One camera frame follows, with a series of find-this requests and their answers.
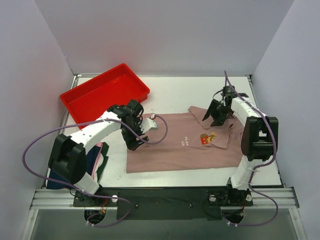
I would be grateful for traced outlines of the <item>pink t shirt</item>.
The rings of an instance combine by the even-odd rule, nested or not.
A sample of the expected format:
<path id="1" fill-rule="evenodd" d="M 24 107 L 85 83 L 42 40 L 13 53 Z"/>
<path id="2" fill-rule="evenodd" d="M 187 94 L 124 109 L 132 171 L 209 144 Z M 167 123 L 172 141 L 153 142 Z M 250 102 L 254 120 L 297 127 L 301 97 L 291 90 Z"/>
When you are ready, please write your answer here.
<path id="1" fill-rule="evenodd" d="M 127 173 L 238 167 L 244 126 L 236 117 L 211 126 L 212 119 L 203 120 L 205 113 L 204 108 L 190 106 L 186 113 L 157 117 L 158 129 L 147 136 L 152 142 L 163 141 L 128 151 Z"/>

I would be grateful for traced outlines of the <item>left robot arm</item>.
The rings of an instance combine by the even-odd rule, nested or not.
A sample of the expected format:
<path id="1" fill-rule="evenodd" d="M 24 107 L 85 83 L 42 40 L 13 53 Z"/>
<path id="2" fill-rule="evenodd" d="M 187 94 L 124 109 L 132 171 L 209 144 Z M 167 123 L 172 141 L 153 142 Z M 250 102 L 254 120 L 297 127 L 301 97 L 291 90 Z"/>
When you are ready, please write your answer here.
<path id="1" fill-rule="evenodd" d="M 143 144 L 141 117 L 143 106 L 136 100 L 127 105 L 113 105 L 105 111 L 98 123 L 91 123 L 71 134 L 56 137 L 48 167 L 80 191 L 86 192 L 85 200 L 91 206 L 98 206 L 103 200 L 100 185 L 87 172 L 88 152 L 109 134 L 121 130 L 127 149 L 134 151 Z"/>

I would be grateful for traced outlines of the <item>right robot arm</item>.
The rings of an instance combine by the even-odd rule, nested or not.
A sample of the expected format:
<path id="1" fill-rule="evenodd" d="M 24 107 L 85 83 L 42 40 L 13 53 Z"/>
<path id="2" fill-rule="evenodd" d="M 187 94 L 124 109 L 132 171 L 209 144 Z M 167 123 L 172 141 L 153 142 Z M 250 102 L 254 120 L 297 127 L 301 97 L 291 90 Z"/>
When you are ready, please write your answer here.
<path id="1" fill-rule="evenodd" d="M 222 126 L 227 119 L 236 117 L 243 125 L 240 142 L 241 162 L 229 179 L 232 187 L 223 192 L 223 199 L 229 205 L 241 199 L 239 190 L 249 189 L 250 183 L 259 168 L 270 165 L 275 158 L 278 146 L 279 121 L 260 112 L 249 101 L 246 93 L 238 93 L 234 87 L 224 86 L 219 91 L 221 100 L 213 99 L 203 117 L 211 117 L 212 127 Z"/>

